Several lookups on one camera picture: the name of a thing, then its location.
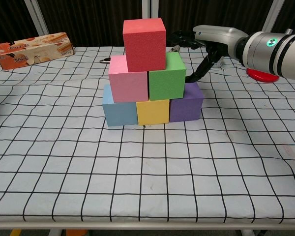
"red base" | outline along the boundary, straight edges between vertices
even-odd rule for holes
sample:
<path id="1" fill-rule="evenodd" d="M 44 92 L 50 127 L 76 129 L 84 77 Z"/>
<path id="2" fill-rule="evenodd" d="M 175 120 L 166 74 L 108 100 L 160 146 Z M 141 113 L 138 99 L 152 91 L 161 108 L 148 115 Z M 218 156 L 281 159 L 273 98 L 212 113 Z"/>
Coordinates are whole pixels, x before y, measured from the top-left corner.
<path id="1" fill-rule="evenodd" d="M 265 82 L 265 83 L 273 83 L 279 79 L 279 76 L 277 75 L 272 75 L 269 73 L 265 73 L 265 72 L 261 72 L 261 71 L 253 70 L 249 68 L 247 68 L 247 74 L 251 78 L 257 81 Z"/>

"black curtain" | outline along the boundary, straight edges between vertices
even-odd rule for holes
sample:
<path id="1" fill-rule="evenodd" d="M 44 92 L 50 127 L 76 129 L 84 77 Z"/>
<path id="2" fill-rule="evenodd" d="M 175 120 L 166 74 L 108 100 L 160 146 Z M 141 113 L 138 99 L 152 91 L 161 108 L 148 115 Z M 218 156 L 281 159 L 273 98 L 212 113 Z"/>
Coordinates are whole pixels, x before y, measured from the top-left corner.
<path id="1" fill-rule="evenodd" d="M 286 29 L 292 29 L 295 33 L 295 0 L 286 0 L 281 8 L 272 32 L 284 33 Z"/>
<path id="2" fill-rule="evenodd" d="M 73 46 L 123 46 L 123 20 L 142 18 L 142 0 L 38 0 L 50 33 Z"/>
<path id="3" fill-rule="evenodd" d="M 0 43 L 38 36 L 23 0 L 0 0 Z"/>
<path id="4" fill-rule="evenodd" d="M 246 33 L 260 31 L 272 0 L 159 0 L 167 35 L 197 25 L 235 27 Z"/>

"yellow foam cube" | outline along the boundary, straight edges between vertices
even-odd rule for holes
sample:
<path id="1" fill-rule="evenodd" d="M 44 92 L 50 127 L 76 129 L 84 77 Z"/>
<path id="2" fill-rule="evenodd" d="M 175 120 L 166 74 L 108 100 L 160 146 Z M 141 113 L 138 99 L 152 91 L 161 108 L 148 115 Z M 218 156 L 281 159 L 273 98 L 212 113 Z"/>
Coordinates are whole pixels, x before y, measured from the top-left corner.
<path id="1" fill-rule="evenodd" d="M 169 122 L 169 99 L 137 102 L 139 125 Z"/>

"purple foam cube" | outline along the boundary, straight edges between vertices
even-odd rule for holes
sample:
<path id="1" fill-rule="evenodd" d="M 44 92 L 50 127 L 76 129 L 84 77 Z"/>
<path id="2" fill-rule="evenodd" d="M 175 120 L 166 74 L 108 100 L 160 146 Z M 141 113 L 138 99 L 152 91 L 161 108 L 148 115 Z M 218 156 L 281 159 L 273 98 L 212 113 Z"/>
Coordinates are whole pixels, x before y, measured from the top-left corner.
<path id="1" fill-rule="evenodd" d="M 197 82 L 185 84 L 183 98 L 171 100 L 169 122 L 199 119 L 203 98 Z"/>

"green indicator light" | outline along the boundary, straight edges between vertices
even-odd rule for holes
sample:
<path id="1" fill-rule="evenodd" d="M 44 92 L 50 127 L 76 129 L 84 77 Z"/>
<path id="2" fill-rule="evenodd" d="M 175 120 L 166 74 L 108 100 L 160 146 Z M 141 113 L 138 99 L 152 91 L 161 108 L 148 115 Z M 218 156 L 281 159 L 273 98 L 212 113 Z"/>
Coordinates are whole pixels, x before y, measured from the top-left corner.
<path id="1" fill-rule="evenodd" d="M 272 39 L 270 39 L 270 40 L 266 43 L 266 45 L 267 45 L 268 47 L 273 47 L 276 43 L 277 43 L 277 39 L 276 39 L 276 38 L 272 38 Z"/>

